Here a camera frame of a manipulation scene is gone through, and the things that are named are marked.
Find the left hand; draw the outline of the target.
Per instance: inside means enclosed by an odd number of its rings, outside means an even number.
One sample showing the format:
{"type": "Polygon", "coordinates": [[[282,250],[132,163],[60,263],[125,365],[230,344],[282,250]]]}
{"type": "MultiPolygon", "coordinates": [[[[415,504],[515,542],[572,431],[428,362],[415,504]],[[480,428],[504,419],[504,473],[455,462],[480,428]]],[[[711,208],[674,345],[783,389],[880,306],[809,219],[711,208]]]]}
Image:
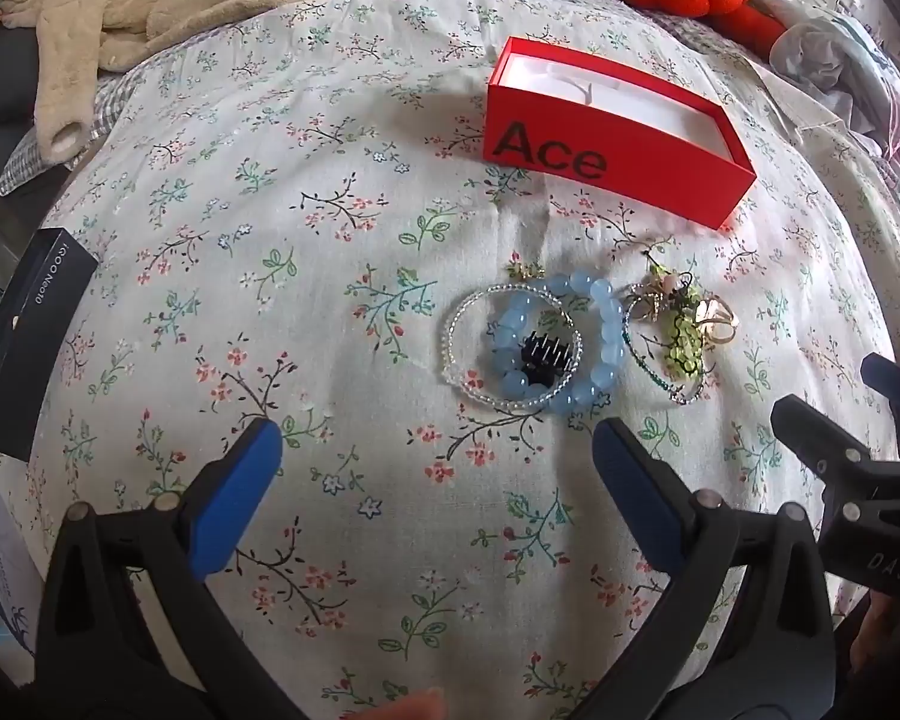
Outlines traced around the left hand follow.
{"type": "Polygon", "coordinates": [[[440,688],[408,694],[386,706],[349,715],[349,720],[445,720],[447,700],[440,688]]]}

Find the right hand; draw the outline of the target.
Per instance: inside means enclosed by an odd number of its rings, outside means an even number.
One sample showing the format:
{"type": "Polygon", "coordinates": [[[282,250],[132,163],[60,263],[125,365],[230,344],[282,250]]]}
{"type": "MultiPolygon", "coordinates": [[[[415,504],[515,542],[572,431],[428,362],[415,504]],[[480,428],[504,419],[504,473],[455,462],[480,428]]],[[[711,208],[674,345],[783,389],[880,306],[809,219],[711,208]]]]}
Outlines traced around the right hand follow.
{"type": "Polygon", "coordinates": [[[900,596],[870,590],[859,632],[850,645],[850,672],[900,670],[900,596]]]}

